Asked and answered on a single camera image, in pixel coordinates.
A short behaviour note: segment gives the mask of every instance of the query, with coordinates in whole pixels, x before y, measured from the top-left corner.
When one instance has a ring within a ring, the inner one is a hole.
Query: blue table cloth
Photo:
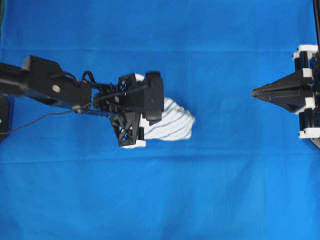
[[[1,62],[116,83],[160,71],[190,140],[117,146],[107,118],[48,117],[0,144],[0,239],[320,238],[320,151],[251,90],[316,44],[311,0],[12,0]],[[61,109],[15,100],[13,127]]]

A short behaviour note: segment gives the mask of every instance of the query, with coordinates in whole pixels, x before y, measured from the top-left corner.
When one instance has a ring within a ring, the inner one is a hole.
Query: white cloth
[[[141,118],[140,126],[144,128],[144,139],[160,139],[163,141],[177,141],[189,139],[192,126],[196,119],[188,110],[179,106],[171,98],[164,98],[164,112],[162,120],[152,126]]]

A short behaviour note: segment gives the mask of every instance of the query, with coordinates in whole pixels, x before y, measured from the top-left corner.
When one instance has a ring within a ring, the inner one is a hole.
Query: bolt
[[[58,85],[52,85],[52,90],[55,91],[56,93],[60,93],[61,89]]]

